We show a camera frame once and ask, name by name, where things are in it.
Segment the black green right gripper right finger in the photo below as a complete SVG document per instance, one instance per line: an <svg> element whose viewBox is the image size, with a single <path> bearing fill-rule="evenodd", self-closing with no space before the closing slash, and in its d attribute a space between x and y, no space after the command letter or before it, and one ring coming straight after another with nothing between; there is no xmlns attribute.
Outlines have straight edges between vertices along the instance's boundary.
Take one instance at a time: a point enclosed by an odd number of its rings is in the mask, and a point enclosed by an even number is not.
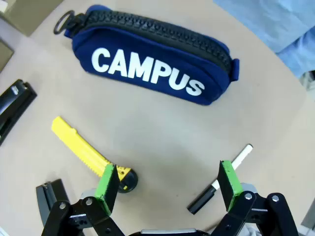
<svg viewBox="0 0 315 236"><path fill-rule="evenodd" d="M271 193L264 198L244 190L230 161L220 162L217 180L227 214L212 236L237 236L246 223L256 224L263 236L299 235L283 194Z"/></svg>

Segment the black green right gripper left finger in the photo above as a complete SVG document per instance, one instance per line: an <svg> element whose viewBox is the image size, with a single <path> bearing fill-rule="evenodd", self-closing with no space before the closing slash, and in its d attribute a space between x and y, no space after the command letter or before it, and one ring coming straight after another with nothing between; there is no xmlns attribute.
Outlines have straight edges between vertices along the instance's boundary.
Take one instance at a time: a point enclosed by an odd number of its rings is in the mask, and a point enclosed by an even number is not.
<svg viewBox="0 0 315 236"><path fill-rule="evenodd" d="M83 230L93 228L99 236L123 236L124 233L110 217L119 189L116 165L108 165L93 196L75 204L56 201L42 231L43 236L83 236Z"/></svg>

